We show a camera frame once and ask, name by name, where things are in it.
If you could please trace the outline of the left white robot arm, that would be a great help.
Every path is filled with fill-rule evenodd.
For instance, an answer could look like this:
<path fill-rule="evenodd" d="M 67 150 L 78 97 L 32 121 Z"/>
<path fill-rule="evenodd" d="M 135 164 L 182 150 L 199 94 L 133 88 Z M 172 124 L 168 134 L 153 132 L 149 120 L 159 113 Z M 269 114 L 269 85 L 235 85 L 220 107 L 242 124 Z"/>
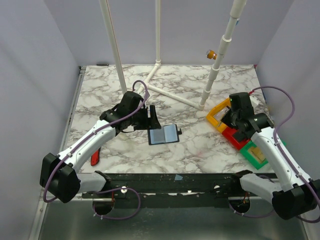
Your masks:
<path fill-rule="evenodd" d="M 51 193 L 55 199 L 67 203 L 76 194 L 95 192 L 104 198 L 110 194 L 109 177 L 100 171 L 80 176 L 84 163 L 106 142 L 132 126 L 135 130 L 160 129 L 154 105 L 146 107 L 144 97 L 127 91 L 120 103 L 104 111 L 95 125 L 76 143 L 54 155 L 48 153 L 42 160 L 39 183 L 44 193 Z"/>

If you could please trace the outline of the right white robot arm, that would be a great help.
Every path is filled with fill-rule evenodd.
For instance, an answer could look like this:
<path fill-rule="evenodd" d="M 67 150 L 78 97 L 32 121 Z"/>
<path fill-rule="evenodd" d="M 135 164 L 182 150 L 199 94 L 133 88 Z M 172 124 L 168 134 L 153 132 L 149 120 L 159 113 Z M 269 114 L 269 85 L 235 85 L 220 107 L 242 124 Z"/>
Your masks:
<path fill-rule="evenodd" d="M 231 94 L 229 100 L 230 108 L 221 121 L 236 130 L 236 140 L 250 139 L 261 150 L 278 179 L 273 183 L 243 170 L 232 176 L 230 191 L 236 196 L 249 192 L 268 201 L 284 220 L 319 207 L 320 181 L 313 180 L 297 164 L 270 118 L 254 112 L 249 93 Z"/>

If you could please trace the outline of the black leather card holder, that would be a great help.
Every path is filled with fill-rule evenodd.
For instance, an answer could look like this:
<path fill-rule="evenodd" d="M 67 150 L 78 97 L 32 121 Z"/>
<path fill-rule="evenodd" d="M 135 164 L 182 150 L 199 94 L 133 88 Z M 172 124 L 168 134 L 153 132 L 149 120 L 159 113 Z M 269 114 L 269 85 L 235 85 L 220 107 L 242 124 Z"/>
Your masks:
<path fill-rule="evenodd" d="M 150 129 L 148 133 L 148 144 L 161 145 L 169 143 L 178 143 L 182 130 L 176 124 L 168 124 L 161 127 L 161 129 Z"/>

